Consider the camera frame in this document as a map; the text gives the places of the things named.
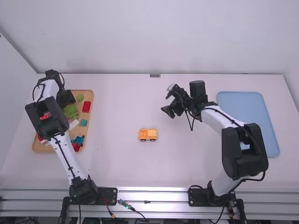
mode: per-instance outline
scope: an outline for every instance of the red toy block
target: red toy block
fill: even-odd
[[[75,152],[78,152],[78,151],[80,150],[80,147],[81,147],[81,146],[78,145],[77,143],[73,142],[71,145],[73,146]]]
[[[83,104],[82,112],[89,113],[91,104],[92,103],[90,101],[85,101],[84,104]]]
[[[50,113],[47,113],[47,114],[43,115],[43,116],[41,117],[41,120],[45,120],[45,119],[49,118],[50,115],[51,115]]]
[[[38,138],[40,141],[43,140],[43,138],[42,138],[41,136],[39,136],[39,135],[37,135],[37,138]]]

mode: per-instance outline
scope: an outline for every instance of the blue lego brick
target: blue lego brick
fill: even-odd
[[[85,120],[85,119],[80,120],[79,126],[86,127],[87,126],[87,120]]]
[[[84,138],[77,136],[74,140],[75,143],[81,145],[83,143]]]

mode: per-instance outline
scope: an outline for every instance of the orange toy car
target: orange toy car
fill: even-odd
[[[157,129],[151,128],[151,129],[146,129],[142,128],[139,130],[139,140],[140,141],[156,141],[158,139],[158,132]]]

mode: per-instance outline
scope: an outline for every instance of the blue tray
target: blue tray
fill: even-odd
[[[258,92],[219,92],[219,107],[244,123],[257,123],[262,130],[268,157],[276,157],[280,150],[263,96]]]

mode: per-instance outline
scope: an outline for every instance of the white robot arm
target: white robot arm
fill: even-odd
[[[36,88],[34,102],[26,105],[25,110],[37,134],[49,141],[66,170],[70,196],[79,196],[81,203],[92,203],[98,196],[98,188],[78,161],[63,112],[63,108],[75,103],[74,96],[70,90],[64,89],[59,73],[54,70],[47,71],[46,77],[38,80],[34,90]]]
[[[193,185],[199,189],[190,187],[188,199],[190,206],[224,207],[228,205],[232,199],[231,194],[234,195],[234,189],[240,183],[247,180],[263,180],[265,171],[268,169],[268,158],[262,132],[259,125],[238,121],[221,110],[215,102],[208,102],[204,81],[193,81],[189,85],[190,96],[177,84],[171,84],[167,89],[166,99],[174,96],[174,100],[161,110],[172,119],[175,114],[181,116],[185,113],[188,117],[189,113],[193,117],[192,125],[188,118],[191,131],[196,119],[209,125],[221,136],[223,169],[208,183],[207,188],[204,189],[199,185]],[[248,148],[241,150],[241,143],[247,145]],[[260,172],[263,172],[261,179],[250,179]]]

